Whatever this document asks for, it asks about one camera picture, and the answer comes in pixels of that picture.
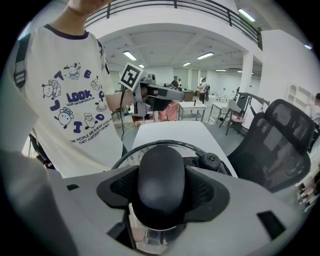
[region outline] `black mesh chair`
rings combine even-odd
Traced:
[[[303,179],[310,170],[307,150],[315,124],[282,99],[254,116],[249,131],[228,159],[240,179],[275,193]]]

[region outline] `balcony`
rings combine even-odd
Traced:
[[[105,8],[93,13],[86,21],[85,26],[88,27],[103,19],[110,19],[121,12],[150,7],[191,10],[214,16],[216,19],[243,33],[262,50],[261,32],[257,28],[253,27],[247,20],[234,11],[211,0],[116,0]]]

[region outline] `ceiling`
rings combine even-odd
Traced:
[[[234,0],[238,9],[243,9],[255,19],[252,25],[262,30],[282,30],[303,44],[308,39],[298,25],[274,0]]]
[[[145,67],[183,67],[217,70],[241,70],[243,52],[234,45],[217,40],[210,32],[180,24],[149,24],[133,27],[125,33],[106,36],[101,42],[111,70],[122,71],[127,62]],[[129,51],[137,59],[131,61],[123,52]],[[202,60],[197,57],[208,52],[214,56]],[[262,64],[253,63],[253,72],[259,76]]]

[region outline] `gray floor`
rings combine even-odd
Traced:
[[[223,125],[219,128],[216,122],[210,121],[209,123],[203,123],[208,131],[212,134],[214,139],[218,142],[223,152],[228,156],[232,151],[234,151],[237,146],[241,143],[244,136],[241,134],[237,134],[237,131],[233,128],[230,128],[228,131],[228,135],[226,136],[227,128]],[[125,128],[124,134],[126,134],[131,128]],[[132,145],[136,138],[139,127],[132,128],[124,137],[123,144],[127,148],[128,151],[132,149]],[[117,133],[119,136],[122,134],[122,129],[117,129]]]

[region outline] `black joystick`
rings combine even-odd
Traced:
[[[185,166],[168,146],[156,146],[142,157],[132,208],[138,220],[154,230],[179,224],[184,216]]]

